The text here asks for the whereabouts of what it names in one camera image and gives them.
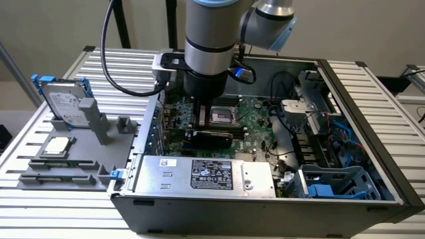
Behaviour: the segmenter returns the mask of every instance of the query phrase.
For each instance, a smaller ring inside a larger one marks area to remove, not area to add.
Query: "black pole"
[[[117,28],[118,28],[121,47],[129,49],[129,48],[132,48],[132,46],[130,46],[130,38],[128,36],[125,15],[124,15],[122,1],[121,0],[114,0],[113,14],[114,14],[114,21],[117,23]]]
[[[166,27],[168,27],[168,45],[177,49],[177,0],[166,0]]]

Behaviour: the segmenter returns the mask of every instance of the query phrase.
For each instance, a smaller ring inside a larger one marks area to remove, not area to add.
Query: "robotic arm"
[[[184,88],[198,101],[196,115],[208,121],[213,98],[224,93],[233,46],[241,43],[279,51],[295,23],[291,0],[188,0]]]

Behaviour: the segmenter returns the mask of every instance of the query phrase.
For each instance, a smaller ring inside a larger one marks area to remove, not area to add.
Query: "circuit board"
[[[165,155],[234,159],[237,153],[246,153],[251,154],[254,161],[269,161],[265,158],[263,145],[273,143],[274,138],[267,125],[267,107],[262,106],[261,99],[245,97],[234,107],[234,126],[244,127],[246,131],[244,139],[233,139],[232,146],[221,150],[198,150],[188,147],[184,134],[192,126],[192,107],[192,102],[186,98],[173,106],[177,113],[173,119],[169,119],[170,127],[166,128]]]

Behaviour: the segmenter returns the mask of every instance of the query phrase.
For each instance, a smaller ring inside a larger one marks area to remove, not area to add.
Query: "sticker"
[[[232,162],[192,160],[190,186],[194,189],[233,190]]]
[[[161,159],[160,160],[160,166],[161,167],[176,167],[177,166],[177,160],[176,159]]]
[[[74,127],[88,127],[84,112],[78,109],[80,101],[74,95],[50,92],[49,96],[62,120]]]

